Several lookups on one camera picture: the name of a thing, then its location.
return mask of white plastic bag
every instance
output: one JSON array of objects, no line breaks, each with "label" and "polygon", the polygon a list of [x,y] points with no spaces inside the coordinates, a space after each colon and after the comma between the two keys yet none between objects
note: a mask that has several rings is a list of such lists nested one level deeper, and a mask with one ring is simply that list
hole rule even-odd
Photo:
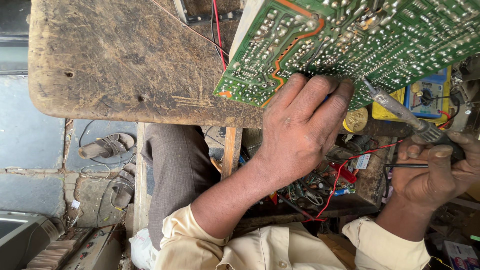
[{"label": "white plastic bag", "polygon": [[132,262],[139,269],[152,270],[158,251],[153,247],[147,228],[128,239],[132,245]]}]

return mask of wooden workbench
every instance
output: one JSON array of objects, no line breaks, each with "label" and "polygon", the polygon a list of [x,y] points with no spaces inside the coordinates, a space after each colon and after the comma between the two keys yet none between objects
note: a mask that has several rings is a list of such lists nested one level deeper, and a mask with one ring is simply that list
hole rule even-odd
[{"label": "wooden workbench", "polygon": [[[158,2],[176,14],[172,0]],[[193,14],[210,13],[210,0],[185,2]],[[240,1],[218,5],[229,12]],[[237,25],[221,23],[224,48]],[[211,35],[209,25],[195,29]],[[30,97],[45,114],[261,128],[263,109],[212,95],[222,74],[214,46],[149,0],[32,0],[29,38]],[[363,132],[406,134],[384,121]]]}]

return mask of sandal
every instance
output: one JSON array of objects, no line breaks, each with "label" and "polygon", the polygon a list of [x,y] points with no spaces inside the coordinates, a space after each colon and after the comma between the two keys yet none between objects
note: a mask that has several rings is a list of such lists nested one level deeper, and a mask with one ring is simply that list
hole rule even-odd
[{"label": "sandal", "polygon": [[116,195],[110,202],[114,207],[124,209],[130,203],[135,192],[135,169],[135,164],[127,163],[118,176],[113,178],[116,183],[112,189]]},{"label": "sandal", "polygon": [[97,156],[107,159],[126,153],[134,144],[135,140],[132,136],[125,133],[114,133],[80,147],[78,155],[86,160]]}]

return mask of hand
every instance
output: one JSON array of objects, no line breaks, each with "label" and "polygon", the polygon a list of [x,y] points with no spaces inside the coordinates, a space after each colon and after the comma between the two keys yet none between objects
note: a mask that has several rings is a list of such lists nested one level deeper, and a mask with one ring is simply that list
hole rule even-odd
[{"label": "hand", "polygon": [[251,160],[267,174],[271,191],[320,163],[336,139],[353,90],[349,80],[322,75],[308,80],[297,73],[272,97],[263,117],[262,146]]},{"label": "hand", "polygon": [[480,141],[472,135],[447,132],[465,151],[466,159],[450,163],[452,147],[428,145],[419,136],[405,139],[398,149],[398,163],[428,163],[428,168],[393,170],[395,192],[413,205],[435,210],[464,193],[473,182],[480,181]]}]

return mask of green circuit board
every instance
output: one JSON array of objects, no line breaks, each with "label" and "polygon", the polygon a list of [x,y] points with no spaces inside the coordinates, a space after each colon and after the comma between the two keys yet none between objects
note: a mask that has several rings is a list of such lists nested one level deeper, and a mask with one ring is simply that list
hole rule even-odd
[{"label": "green circuit board", "polygon": [[353,81],[356,110],[372,102],[363,77],[391,93],[480,51],[480,0],[260,5],[216,96],[265,107],[292,73],[325,74]]}]

